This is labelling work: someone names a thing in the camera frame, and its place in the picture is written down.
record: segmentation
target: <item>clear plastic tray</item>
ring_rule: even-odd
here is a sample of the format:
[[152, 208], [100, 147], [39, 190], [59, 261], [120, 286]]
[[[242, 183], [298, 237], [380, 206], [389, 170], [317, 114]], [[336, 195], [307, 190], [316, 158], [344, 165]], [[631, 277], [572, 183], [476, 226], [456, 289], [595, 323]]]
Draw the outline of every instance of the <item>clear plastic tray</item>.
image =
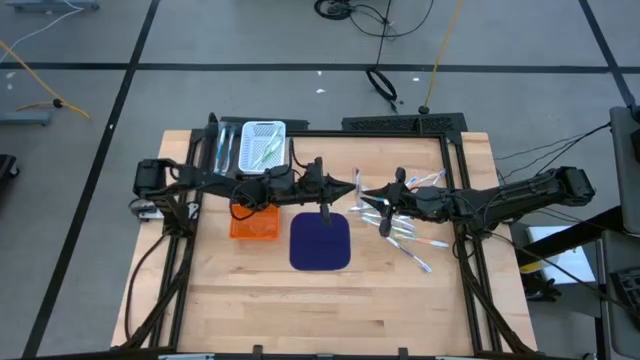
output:
[[286, 126], [282, 121], [245, 123], [242, 126], [238, 168], [246, 174], [262, 174], [266, 169], [283, 165], [286, 136]]

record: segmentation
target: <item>cable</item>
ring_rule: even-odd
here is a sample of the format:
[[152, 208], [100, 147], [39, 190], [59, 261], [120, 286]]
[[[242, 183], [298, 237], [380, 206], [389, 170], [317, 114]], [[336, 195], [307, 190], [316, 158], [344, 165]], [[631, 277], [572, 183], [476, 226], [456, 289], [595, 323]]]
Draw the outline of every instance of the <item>cable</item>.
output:
[[513, 153], [513, 154], [508, 155], [508, 156], [496, 157], [496, 158], [493, 158], [493, 160], [506, 160], [506, 159], [510, 159], [510, 158], [515, 157], [515, 156], [518, 156], [518, 155], [528, 154], [528, 153], [533, 152], [533, 151], [536, 151], [536, 150], [540, 150], [540, 149], [545, 149], [545, 148], [551, 147], [551, 146], [556, 145], [556, 144], [559, 144], [559, 143], [561, 143], [561, 142], [565, 142], [565, 141], [573, 140], [573, 139], [575, 139], [575, 138], [577, 138], [577, 137], [579, 137], [579, 136], [582, 136], [582, 135], [584, 135], [584, 134], [586, 134], [586, 132], [585, 132], [585, 133], [582, 133], [582, 134], [577, 134], [577, 135], [573, 135], [573, 136], [568, 137], [568, 138], [564, 138], [564, 139], [558, 140], [558, 141], [556, 141], [556, 142], [554, 142], [554, 143], [551, 143], [551, 144], [538, 146], [538, 147], [535, 147], [535, 148], [533, 148], [533, 149], [529, 149], [529, 150], [525, 150], [525, 151], [519, 151], [519, 152], [517, 152], [517, 153]]
[[289, 154], [293, 156], [293, 161], [296, 162], [296, 165], [300, 166], [303, 169], [306, 169], [307, 165], [302, 165], [300, 161], [298, 161], [298, 157], [296, 156], [296, 149], [293, 146], [293, 139], [289, 140]]
[[552, 163], [552, 162], [554, 162], [557, 158], [559, 158], [560, 156], [562, 156], [562, 154], [564, 154], [565, 152], [569, 151], [569, 149], [571, 149], [575, 144], [577, 144], [578, 142], [580, 142], [580, 140], [582, 140], [582, 139], [584, 139], [584, 138], [586, 138], [586, 137], [588, 137], [588, 136], [590, 136], [590, 135], [592, 135], [592, 134], [595, 134], [596, 132], [598, 132], [598, 131], [600, 131], [600, 130], [602, 130], [602, 129], [606, 128], [606, 127], [609, 127], [610, 125], [611, 125], [611, 123], [607, 123], [607, 124], [605, 124], [605, 125], [602, 125], [602, 126], [600, 126], [600, 127], [597, 127], [597, 128], [595, 128], [595, 129], [593, 129], [593, 130], [589, 131], [588, 133], [586, 133], [586, 134], [582, 135], [582, 136], [581, 136], [581, 137], [579, 137], [578, 139], [574, 140], [574, 141], [571, 143], [571, 145], [569, 145], [566, 149], [562, 150], [562, 151], [560, 152], [560, 154], [556, 155], [553, 159], [551, 159], [551, 161], [549, 161], [545, 166], [543, 166], [543, 167], [542, 167], [542, 169], [538, 170], [538, 172], [536, 173], [536, 175], [540, 174], [544, 169], [546, 169], [546, 168], [547, 168], [547, 166], [551, 165], [551, 163]]
[[564, 154], [565, 152], [567, 152], [571, 147], [573, 147], [573, 146], [574, 146], [575, 144], [577, 144], [579, 141], [583, 140], [584, 138], [586, 138], [586, 137], [588, 137], [588, 136], [590, 136], [590, 135], [593, 135], [594, 133], [596, 133], [596, 132], [600, 131], [601, 129], [604, 129], [604, 128], [608, 127], [608, 126], [609, 126], [609, 124], [605, 124], [605, 125], [602, 125], [602, 126], [599, 126], [599, 127], [595, 128], [595, 129], [593, 129], [593, 130], [591, 130], [591, 131], [589, 131], [589, 132], [586, 132], [586, 133], [584, 133], [584, 134], [581, 134], [581, 135], [580, 135], [580, 137], [579, 137], [578, 139], [573, 140], [573, 141], [570, 141], [570, 142], [568, 142], [568, 143], [566, 143], [566, 144], [564, 144], [564, 145], [560, 146], [560, 147], [559, 147], [559, 148], [557, 148], [557, 149], [551, 150], [551, 151], [547, 152], [546, 154], [544, 154], [544, 155], [542, 155], [542, 156], [537, 157], [536, 159], [534, 159], [533, 161], [531, 161], [531, 162], [530, 162], [530, 163], [528, 163], [527, 165], [524, 165], [524, 166], [522, 166], [522, 167], [519, 167], [519, 168], [517, 168], [517, 169], [515, 169], [515, 170], [511, 171], [509, 174], [507, 174], [507, 176], [505, 176], [505, 177], [504, 177], [504, 179], [508, 179], [509, 177], [511, 177], [511, 175], [513, 175], [513, 174], [515, 174], [515, 173], [517, 173], [517, 172], [520, 172], [520, 171], [522, 171], [522, 170], [528, 169], [529, 167], [533, 166], [533, 164], [535, 164], [535, 163], [537, 163], [538, 161], [540, 161], [540, 160], [542, 160], [542, 159], [546, 158], [547, 156], [552, 155], [552, 154], [555, 154], [555, 153], [557, 153], [558, 151], [561, 151], [561, 152], [560, 152], [560, 154], [558, 154], [558, 155], [557, 155], [556, 157], [554, 157], [550, 162], [548, 162], [545, 166], [543, 166], [543, 167], [542, 167], [542, 169], [538, 170], [538, 172], [536, 173], [536, 175], [539, 175], [539, 174], [540, 174], [544, 169], [546, 169], [546, 168], [547, 168], [547, 166], [549, 166], [553, 161], [555, 161], [555, 160], [556, 160], [558, 157], [560, 157], [562, 154]]
[[427, 98], [424, 101], [424, 109], [428, 109], [429, 100], [431, 99], [431, 93], [433, 92], [433, 87], [436, 84], [436, 73], [438, 71], [438, 65], [440, 64], [440, 59], [442, 58], [442, 54], [449, 43], [449, 38], [451, 37], [451, 33], [453, 32], [453, 25], [455, 25], [458, 20], [458, 15], [460, 15], [460, 8], [462, 7], [462, 0], [458, 0], [458, 4], [456, 4], [455, 12], [453, 13], [453, 18], [449, 23], [449, 28], [447, 29], [447, 33], [442, 40], [442, 44], [440, 44], [440, 50], [438, 50], [438, 55], [436, 56], [436, 63], [433, 65], [433, 71], [431, 72], [431, 81], [429, 82], [429, 91], [427, 92]]
[[243, 206], [244, 208], [251, 208], [251, 212], [249, 213], [249, 215], [246, 216], [238, 216], [233, 212], [233, 205], [238, 203], [238, 198], [236, 198], [236, 192], [238, 191], [238, 189], [242, 186], [245, 185], [246, 183], [240, 183], [238, 184], [238, 186], [236, 186], [235, 188], [233, 188], [233, 191], [231, 191], [231, 197], [229, 198], [229, 214], [231, 214], [231, 217], [236, 220], [236, 221], [244, 221], [247, 220], [248, 218], [252, 217], [253, 215], [255, 215], [258, 211], [255, 210], [256, 208], [258, 208], [258, 202], [251, 197], [251, 195], [248, 195], [245, 192], [240, 192], [240, 194], [238, 195], [238, 198], [242, 198], [244, 197], [245, 199], [247, 199], [249, 201], [249, 203], [247, 205], [249, 206]]
[[[375, 34], [375, 33], [371, 33], [371, 32], [365, 31], [364, 29], [362, 29], [362, 27], [360, 27], [360, 26], [356, 23], [356, 21], [353, 19], [353, 13], [354, 13], [354, 12], [360, 12], [360, 13], [362, 13], [362, 14], [365, 14], [365, 15], [367, 15], [367, 16], [369, 16], [369, 17], [373, 18], [374, 20], [378, 21], [378, 22], [379, 22], [379, 23], [381, 23], [381, 24], [383, 24], [384, 22], [386, 22], [386, 23], [388, 24], [388, 27], [389, 27], [390, 29], [393, 29], [393, 30], [394, 30], [394, 32], [395, 32], [395, 29], [391, 26], [391, 24], [389, 24], [389, 19], [388, 19], [388, 18], [383, 17], [383, 16], [382, 16], [382, 14], [380, 14], [380, 12], [379, 12], [378, 10], [376, 10], [375, 8], [373, 8], [373, 7], [369, 6], [369, 5], [362, 5], [362, 4], [358, 4], [358, 5], [353, 6], [354, 11], [349, 15], [349, 18], [351, 19], [351, 22], [353, 23], [353, 25], [355, 25], [355, 27], [356, 27], [358, 30], [360, 30], [360, 32], [362, 32], [362, 33], [364, 33], [364, 34], [367, 34], [367, 35], [369, 35], [369, 36], [384, 37], [384, 38], [388, 38], [388, 39], [393, 39], [393, 40], [395, 40], [395, 39], [397, 39], [397, 38], [399, 38], [399, 37], [402, 37], [402, 36], [406, 36], [406, 35], [412, 34], [412, 33], [416, 32], [418, 29], [420, 29], [420, 28], [422, 27], [422, 25], [424, 25], [424, 23], [427, 21], [427, 18], [429, 17], [429, 14], [431, 14], [431, 9], [433, 9], [433, 3], [434, 3], [434, 1], [435, 1], [435, 0], [431, 0], [431, 2], [429, 3], [429, 7], [427, 8], [427, 13], [424, 15], [424, 17], [422, 18], [422, 20], [420, 21], [420, 23], [418, 23], [418, 25], [417, 25], [417, 26], [415, 26], [413, 29], [411, 29], [411, 30], [409, 30], [409, 31], [405, 31], [405, 32], [403, 32], [403, 33], [396, 33], [396, 34], [394, 34], [394, 35], [388, 35], [388, 34]], [[379, 16], [379, 19], [376, 19], [376, 18], [375, 18], [375, 16], [373, 16], [373, 15], [371, 15], [371, 14], [369, 14], [369, 13], [365, 12], [365, 11], [358, 11], [357, 9], [358, 9], [358, 8], [360, 8], [360, 7], [368, 8], [368, 9], [371, 9], [371, 10], [375, 11], [375, 12], [376, 12], [376, 14]]]
[[383, 27], [382, 27], [382, 35], [380, 37], [380, 47], [378, 48], [378, 58], [376, 59], [376, 65], [374, 66], [374, 69], [378, 68], [378, 65], [380, 64], [380, 56], [382, 55], [382, 45], [384, 44], [384, 38], [386, 36], [387, 33], [387, 24], [389, 23], [389, 11], [391, 10], [391, 1], [393, 0], [389, 0], [387, 1], [387, 12], [384, 14], [384, 21], [383, 21]]
[[151, 245], [149, 250], [147, 250], [147, 252], [144, 253], [144, 255], [142, 255], [142, 257], [140, 258], [140, 261], [138, 261], [138, 264], [136, 264], [136, 267], [133, 269], [133, 273], [131, 273], [131, 279], [129, 279], [129, 289], [127, 290], [127, 300], [124, 307], [124, 336], [127, 338], [127, 340], [131, 340], [131, 331], [129, 330], [129, 318], [130, 318], [130, 312], [131, 312], [131, 298], [133, 297], [133, 283], [135, 282], [136, 276], [138, 275], [138, 272], [140, 271], [140, 268], [142, 267], [142, 264], [144, 263], [144, 261], [149, 257], [149, 255], [151, 255], [151, 253], [155, 249], [158, 248], [158, 246], [160, 246], [160, 244], [162, 243], [162, 240], [164, 240], [164, 238], [167, 237], [167, 235], [168, 234], [160, 235], [160, 238], [153, 245]]
[[502, 172], [497, 167], [496, 167], [496, 173], [498, 174], [498, 179], [502, 180], [503, 184], [506, 184], [507, 180], [505, 180], [504, 175], [502, 175]]
[[555, 267], [555, 268], [556, 268], [556, 269], [558, 269], [560, 272], [562, 272], [562, 273], [563, 273], [563, 274], [565, 274], [566, 276], [570, 277], [571, 279], [573, 279], [573, 280], [574, 280], [575, 282], [577, 282], [578, 284], [580, 284], [580, 285], [582, 285], [582, 286], [584, 286], [584, 287], [586, 287], [586, 288], [590, 289], [591, 291], [593, 291], [593, 292], [598, 296], [598, 298], [600, 298], [601, 300], [609, 301], [609, 302], [611, 302], [612, 304], [615, 304], [615, 305], [619, 306], [620, 308], [622, 308], [622, 309], [626, 310], [627, 312], [629, 312], [629, 313], [630, 313], [630, 314], [632, 314], [632, 315], [640, 316], [640, 314], [638, 314], [634, 309], [632, 309], [632, 308], [630, 308], [630, 307], [628, 307], [628, 306], [624, 305], [624, 304], [623, 304], [623, 303], [621, 303], [620, 301], [618, 301], [618, 300], [616, 300], [616, 299], [611, 298], [610, 296], [608, 296], [607, 294], [605, 294], [605, 293], [601, 292], [600, 290], [596, 289], [595, 287], [593, 287], [593, 286], [591, 286], [591, 285], [589, 285], [589, 284], [585, 283], [584, 281], [582, 281], [582, 280], [578, 279], [576, 276], [574, 276], [573, 274], [571, 274], [571, 273], [570, 273], [570, 272], [568, 272], [567, 270], [563, 269], [562, 267], [560, 267], [560, 266], [556, 265], [556, 264], [555, 264], [555, 263], [553, 263], [552, 261], [547, 260], [547, 259], [545, 259], [545, 258], [543, 258], [543, 257], [541, 257], [541, 256], [539, 256], [539, 255], [537, 255], [537, 254], [535, 254], [535, 253], [533, 253], [533, 252], [531, 252], [531, 251], [529, 251], [529, 250], [525, 249], [524, 247], [522, 247], [522, 246], [520, 246], [520, 245], [516, 244], [516, 243], [515, 243], [515, 242], [513, 242], [511, 239], [509, 239], [509, 238], [507, 238], [507, 237], [505, 237], [505, 236], [502, 236], [502, 235], [500, 235], [500, 234], [494, 233], [494, 232], [492, 232], [492, 231], [491, 231], [490, 233], [491, 233], [491, 234], [493, 234], [494, 236], [497, 236], [497, 237], [499, 237], [499, 238], [501, 238], [501, 239], [503, 239], [503, 240], [507, 241], [509, 244], [511, 244], [511, 246], [513, 246], [513, 248], [514, 248], [514, 249], [519, 250], [519, 251], [522, 251], [523, 253], [525, 253], [525, 254], [527, 254], [527, 255], [529, 255], [529, 256], [531, 256], [531, 257], [533, 257], [533, 258], [537, 259], [538, 261], [544, 261], [544, 262], [546, 262], [547, 264], [549, 264], [549, 265], [551, 265], [551, 266]]
[[[388, 17], [389, 17], [389, 11], [391, 10], [391, 1], [389, 0], [387, 2], [387, 11], [385, 13], [385, 17], [384, 17], [384, 21], [383, 21], [383, 29], [382, 29], [382, 33], [386, 34], [387, 33], [387, 23], [388, 23]], [[395, 101], [398, 99], [398, 93], [396, 92], [395, 87], [393, 86], [393, 84], [391, 83], [391, 81], [389, 79], [387, 79], [386, 76], [384, 76], [380, 70], [378, 70], [378, 65], [380, 64], [380, 56], [382, 55], [382, 45], [384, 44], [384, 36], [380, 37], [380, 47], [378, 48], [378, 57], [376, 59], [376, 64], [367, 69], [365, 71], [367, 78], [369, 79], [369, 82], [371, 83], [371, 85], [373, 85], [374, 89], [376, 89], [376, 92], [382, 96], [383, 99], [387, 100], [389, 102], [389, 105], [391, 106], [391, 110], [393, 110], [393, 112], [395, 112], [396, 114], [398, 113], [398, 108], [395, 104]], [[378, 84], [378, 82], [376, 81], [376, 79], [374, 79], [373, 76], [376, 76], [380, 81], [382, 81], [382, 83], [384, 84], [384, 86], [386, 86], [387, 90], [383, 89], [382, 86], [380, 86], [380, 84]]]
[[[4, 48], [7, 53], [11, 54], [11, 56], [13, 56], [14, 59], [16, 59], [16, 61], [18, 61], [20, 63], [20, 65], [22, 65], [22, 67], [27, 70], [27, 72], [29, 72], [29, 74], [31, 74], [31, 76], [49, 93], [51, 94], [51, 96], [54, 97], [53, 100], [53, 106], [54, 107], [62, 107], [62, 106], [66, 106], [69, 109], [71, 109], [72, 111], [75, 111], [79, 114], [81, 114], [82, 116], [84, 116], [87, 119], [90, 119], [91, 117], [89, 116], [89, 114], [87, 114], [84, 110], [80, 109], [79, 107], [76, 107], [74, 105], [71, 105], [70, 103], [68, 103], [66, 100], [64, 100], [62, 98], [62, 96], [58, 95], [55, 91], [53, 91], [44, 81], [42, 81], [42, 79], [40, 79], [40, 77], [38, 76], [38, 74], [35, 73], [35, 71], [31, 70], [31, 68], [25, 64], [24, 61], [22, 61], [22, 59], [16, 55], [15, 52], [13, 52], [13, 50], [11, 50], [4, 42], [0, 41], [0, 47]], [[23, 106], [19, 109], [28, 109], [28, 108], [32, 108], [32, 107], [36, 107], [36, 106], [40, 106], [42, 104], [45, 103], [37, 103], [37, 104], [33, 104], [33, 105], [27, 105], [27, 106]]]
[[[41, 32], [48, 30], [49, 28], [51, 28], [53, 25], [57, 24], [58, 22], [64, 20], [65, 18], [77, 14], [79, 12], [81, 12], [82, 10], [84, 10], [84, 8], [81, 7], [77, 7], [73, 4], [71, 4], [69, 1], [67, 0], [62, 0], [65, 4], [69, 5], [69, 7], [71, 7], [72, 9], [74, 9], [75, 11], [70, 11], [62, 16], [60, 16], [59, 18], [57, 18], [56, 20], [54, 20], [52, 23], [50, 23], [49, 25], [43, 27], [40, 30], [36, 30], [34, 32], [32, 32], [31, 34], [28, 34], [26, 36], [21, 37], [20, 39], [16, 40], [16, 42], [13, 43], [13, 45], [11, 45], [11, 47], [9, 49], [13, 50], [13, 48], [15, 48], [18, 44], [20, 44], [21, 42], [23, 42], [24, 40], [27, 40], [28, 38], [38, 35]], [[0, 64], [2, 64], [2, 62], [4, 61], [4, 59], [7, 57], [7, 55], [9, 54], [9, 51], [7, 51], [4, 55], [2, 55], [2, 57], [0, 58]]]

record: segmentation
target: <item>orange container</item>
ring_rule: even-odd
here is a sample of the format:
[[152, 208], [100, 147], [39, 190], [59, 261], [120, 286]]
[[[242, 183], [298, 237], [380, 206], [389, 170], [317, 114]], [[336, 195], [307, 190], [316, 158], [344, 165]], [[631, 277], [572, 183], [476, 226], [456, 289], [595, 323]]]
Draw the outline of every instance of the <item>orange container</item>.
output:
[[[233, 204], [231, 209], [240, 218], [251, 213], [251, 210], [238, 204]], [[229, 237], [232, 239], [275, 240], [278, 235], [280, 235], [280, 209], [273, 205], [243, 221], [231, 218]]]

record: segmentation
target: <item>wooden table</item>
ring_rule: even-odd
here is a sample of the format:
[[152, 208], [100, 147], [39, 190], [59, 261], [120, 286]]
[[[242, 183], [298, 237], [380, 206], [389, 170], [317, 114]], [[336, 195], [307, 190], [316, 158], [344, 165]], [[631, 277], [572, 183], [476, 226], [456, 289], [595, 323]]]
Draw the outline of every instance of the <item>wooden table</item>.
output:
[[[165, 132], [159, 157], [183, 162], [189, 134]], [[488, 136], [464, 133], [463, 139], [472, 187], [496, 186]], [[407, 170], [408, 178], [443, 168], [435, 139], [304, 137], [295, 142], [301, 162], [322, 156], [325, 171], [346, 181], [358, 166], [370, 188], [392, 181], [398, 166]], [[317, 205], [283, 207], [276, 241], [238, 241], [228, 237], [228, 200], [205, 195], [178, 350], [248, 353], [261, 344], [265, 353], [281, 354], [391, 355], [407, 347], [412, 355], [472, 355], [459, 264], [451, 248], [406, 244], [432, 267], [433, 272], [425, 274], [381, 239], [375, 227], [346, 212], [354, 202], [347, 195], [332, 207], [349, 219], [351, 263], [341, 271], [300, 272], [289, 264], [289, 223], [300, 212], [317, 212]], [[417, 223], [417, 228], [423, 237], [453, 243], [450, 223]], [[509, 235], [506, 227], [496, 231]], [[160, 232], [159, 221], [141, 225], [132, 268]], [[147, 259], [136, 279], [132, 329], [157, 300], [167, 244]], [[496, 307], [523, 342], [536, 348], [513, 248], [498, 238], [483, 244]], [[124, 342], [124, 300], [114, 345]], [[477, 308], [488, 349], [484, 312]], [[165, 324], [172, 313], [166, 312]], [[161, 344], [168, 332], [165, 325]]]

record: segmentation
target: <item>gray floor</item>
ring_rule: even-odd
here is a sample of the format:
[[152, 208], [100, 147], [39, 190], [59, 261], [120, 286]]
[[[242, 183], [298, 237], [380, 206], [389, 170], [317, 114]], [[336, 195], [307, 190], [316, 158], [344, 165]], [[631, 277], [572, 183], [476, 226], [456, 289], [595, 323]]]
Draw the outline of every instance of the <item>gray floor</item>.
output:
[[[65, 19], [16, 51], [27, 61], [128, 62], [149, 2], [104, 0], [100, 11]], [[348, 21], [319, 18], [312, 3], [162, 0], [141, 61], [374, 60], [376, 39], [360, 34]], [[368, 3], [384, 9], [386, 2]], [[590, 3], [618, 62], [640, 66], [640, 3]], [[399, 31], [419, 21], [424, 4], [395, 2], [391, 19]], [[454, 6], [454, 1], [436, 0], [423, 28], [385, 43], [382, 62], [433, 63]], [[48, 24], [52, 16], [15, 14], [0, 7], [0, 40], [11, 43]], [[606, 65], [574, 0], [467, 1], [443, 63]], [[13, 72], [7, 79], [5, 75]], [[121, 71], [39, 74], [67, 100], [88, 110], [92, 119], [63, 110], [55, 113], [49, 127], [0, 128], [0, 153], [15, 154], [22, 167], [1, 202], [0, 284], [5, 291], [0, 292], [0, 358], [19, 356], [24, 348], [123, 76]], [[387, 76], [404, 101], [399, 112], [415, 113], [430, 74]], [[640, 75], [625, 78], [640, 96]], [[325, 92], [318, 94], [318, 89]], [[48, 99], [26, 72], [0, 71], [0, 109]], [[609, 74], [441, 73], [431, 105], [434, 112], [464, 112], [469, 128], [488, 132], [494, 154], [505, 155], [604, 124], [608, 109], [622, 105], [622, 99]], [[314, 129], [338, 129], [346, 116], [390, 114], [361, 72], [137, 72], [40, 355], [108, 348], [138, 231], [126, 210], [135, 164], [157, 154], [164, 130], [200, 127], [210, 111], [220, 116], [308, 119]], [[498, 166], [506, 175], [533, 158], [523, 156]], [[567, 213], [585, 218], [619, 202], [608, 131], [588, 138], [556, 165], [586, 169], [598, 190], [588, 207], [564, 209]], [[512, 179], [532, 175], [537, 166]], [[525, 220], [559, 223], [542, 215]], [[530, 309], [541, 350], [571, 357], [595, 350], [591, 319], [548, 305]]]

